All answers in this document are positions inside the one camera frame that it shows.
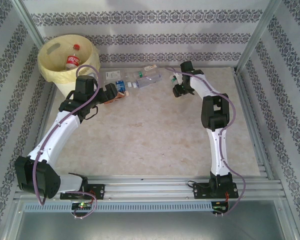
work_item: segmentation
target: trash bin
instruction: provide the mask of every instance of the trash bin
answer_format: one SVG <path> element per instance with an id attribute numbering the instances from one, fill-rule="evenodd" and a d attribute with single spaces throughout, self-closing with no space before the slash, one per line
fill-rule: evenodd
<path id="1" fill-rule="evenodd" d="M 71 54 L 73 46 L 78 44 L 80 65 L 88 64 L 100 69 L 98 49 L 87 38 L 80 35 L 63 35 L 56 37 L 43 45 L 38 54 L 40 73 L 48 82 L 54 82 L 66 97 L 76 86 L 77 68 L 66 70 L 67 57 Z M 94 72 L 89 67 L 83 67 L 79 75 Z"/>

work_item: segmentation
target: metal base plate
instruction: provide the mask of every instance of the metal base plate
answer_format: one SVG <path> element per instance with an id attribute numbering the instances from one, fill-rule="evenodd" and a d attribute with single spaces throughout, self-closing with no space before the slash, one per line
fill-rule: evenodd
<path id="1" fill-rule="evenodd" d="M 193 184 L 194 199 L 225 199 L 224 191 L 213 193 L 208 182 L 198 182 Z M 233 182 L 233 187 L 229 187 L 226 192 L 229 194 L 229 199 L 237 199 L 239 197 L 237 185 Z"/>
<path id="2" fill-rule="evenodd" d="M 97 200 L 103 200 L 105 195 L 105 185 L 104 184 L 88 184 L 84 190 L 86 193 L 90 191 L 95 193 L 95 197 Z M 90 200 L 91 196 L 89 195 L 82 195 L 82 194 L 75 194 L 75 193 L 61 193 L 60 194 L 61 200 Z"/>

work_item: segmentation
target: red bottle cap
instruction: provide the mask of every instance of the red bottle cap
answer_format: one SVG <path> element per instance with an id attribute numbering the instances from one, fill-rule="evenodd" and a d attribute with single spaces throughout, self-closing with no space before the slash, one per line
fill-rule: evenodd
<path id="1" fill-rule="evenodd" d="M 75 44 L 75 45 L 73 45 L 73 49 L 79 50 L 79 49 L 80 49 L 80 46 L 79 46 L 78 44 Z"/>

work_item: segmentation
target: coca-cola bottle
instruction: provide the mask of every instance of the coca-cola bottle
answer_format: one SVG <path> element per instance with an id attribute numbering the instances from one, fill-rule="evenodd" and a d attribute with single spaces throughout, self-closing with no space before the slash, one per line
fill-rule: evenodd
<path id="1" fill-rule="evenodd" d="M 78 44 L 73 45 L 73 50 L 71 55 L 69 55 L 66 59 L 65 63 L 65 69 L 75 69 L 80 64 L 80 59 L 78 58 L 78 51 L 80 49 L 80 46 Z"/>

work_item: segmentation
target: bottle label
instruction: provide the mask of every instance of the bottle label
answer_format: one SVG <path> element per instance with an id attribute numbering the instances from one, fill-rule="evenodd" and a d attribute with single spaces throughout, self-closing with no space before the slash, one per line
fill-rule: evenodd
<path id="1" fill-rule="evenodd" d="M 72 64 L 78 67 L 79 63 L 80 63 L 80 59 L 77 58 L 76 56 L 68 56 L 68 58 L 66 59 L 66 64 Z"/>
<path id="2" fill-rule="evenodd" d="M 120 79 L 120 71 L 107 71 L 105 73 L 105 79 L 106 80 L 113 80 L 113 79 Z"/>
<path id="3" fill-rule="evenodd" d="M 118 92 L 124 92 L 126 90 L 125 87 L 125 82 L 124 81 L 116 81 L 115 82 L 115 87 L 117 89 Z"/>
<path id="4" fill-rule="evenodd" d="M 145 67 L 144 67 L 144 70 L 145 70 L 145 71 L 149 71 L 149 70 L 151 70 L 151 69 L 155 69 L 156 67 L 157 67 L 157 65 L 153 64 L 153 65 L 151 65 L 151 66 L 145 66 Z"/>

